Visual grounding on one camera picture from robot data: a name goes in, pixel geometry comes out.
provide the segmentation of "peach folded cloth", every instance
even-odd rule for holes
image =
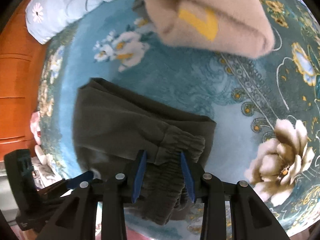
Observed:
[[[144,0],[161,40],[250,58],[274,46],[259,0]]]

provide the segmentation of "brown wood surface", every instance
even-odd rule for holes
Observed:
[[[30,131],[47,45],[29,33],[23,0],[0,34],[0,161],[5,154],[36,142]]]

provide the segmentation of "pillow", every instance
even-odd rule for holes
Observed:
[[[45,44],[103,1],[112,0],[31,0],[26,8],[28,31],[37,41]]]

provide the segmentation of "floral bedsheet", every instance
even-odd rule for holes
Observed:
[[[260,0],[276,45],[250,60],[165,46],[152,23],[132,11],[133,2],[100,5],[48,48],[39,89],[41,140],[59,173],[81,173],[71,130],[76,92],[90,77],[102,77],[215,120],[205,170],[227,182],[250,181],[289,236],[319,220],[320,32],[307,8],[297,0]],[[126,222],[155,239],[198,239],[202,214],[194,206],[185,221],[165,227],[130,214]]]

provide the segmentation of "silver screw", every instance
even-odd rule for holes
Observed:
[[[210,173],[205,173],[202,175],[204,179],[212,179],[212,175]]]
[[[123,173],[118,173],[116,175],[116,179],[124,179],[125,178],[125,175]]]
[[[241,187],[247,187],[248,183],[245,180],[241,180],[241,181],[239,181],[239,185]]]
[[[89,182],[87,182],[87,181],[83,181],[80,183],[80,188],[86,188],[88,186],[89,186]]]

